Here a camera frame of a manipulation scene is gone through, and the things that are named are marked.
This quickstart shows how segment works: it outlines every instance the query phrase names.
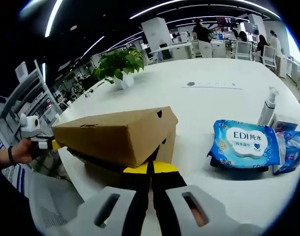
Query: brown cardboard box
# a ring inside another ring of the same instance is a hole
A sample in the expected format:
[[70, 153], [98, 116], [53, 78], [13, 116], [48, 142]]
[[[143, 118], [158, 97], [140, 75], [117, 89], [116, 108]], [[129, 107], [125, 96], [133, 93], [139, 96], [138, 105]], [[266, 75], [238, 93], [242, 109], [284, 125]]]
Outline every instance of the brown cardboard box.
[[82, 154], [138, 167], [159, 147], [171, 162], [178, 119], [170, 107], [85, 117], [53, 127], [56, 141]]

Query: clear plastic bottle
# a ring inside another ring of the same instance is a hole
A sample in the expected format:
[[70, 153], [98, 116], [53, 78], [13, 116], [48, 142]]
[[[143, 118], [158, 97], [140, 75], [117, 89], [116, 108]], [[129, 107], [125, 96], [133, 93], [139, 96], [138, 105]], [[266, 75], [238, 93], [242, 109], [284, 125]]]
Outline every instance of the clear plastic bottle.
[[268, 125], [273, 115], [274, 108], [276, 107], [275, 99], [276, 99], [276, 95], [279, 93], [274, 87], [269, 87], [269, 90], [270, 90], [270, 94], [264, 103], [264, 107], [258, 119], [258, 125]]

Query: blue package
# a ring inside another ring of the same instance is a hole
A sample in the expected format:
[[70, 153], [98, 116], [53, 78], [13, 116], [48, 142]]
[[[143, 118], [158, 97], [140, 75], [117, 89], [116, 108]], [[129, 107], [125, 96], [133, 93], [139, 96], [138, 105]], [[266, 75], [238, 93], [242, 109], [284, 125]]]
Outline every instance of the blue package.
[[261, 168], [280, 164], [275, 131], [262, 125], [217, 120], [211, 155], [226, 168]]
[[300, 132], [277, 132], [281, 163], [273, 166], [275, 175], [293, 171], [300, 164]]

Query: potted plant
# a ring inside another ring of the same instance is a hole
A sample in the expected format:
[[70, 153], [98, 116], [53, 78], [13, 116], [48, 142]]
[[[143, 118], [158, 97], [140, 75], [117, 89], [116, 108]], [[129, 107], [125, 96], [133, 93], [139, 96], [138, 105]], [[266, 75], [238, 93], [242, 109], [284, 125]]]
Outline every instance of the potted plant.
[[144, 69], [144, 56], [136, 49], [128, 48], [104, 55], [93, 73], [99, 80], [105, 79], [119, 89], [125, 89], [134, 84], [132, 74], [140, 68]]

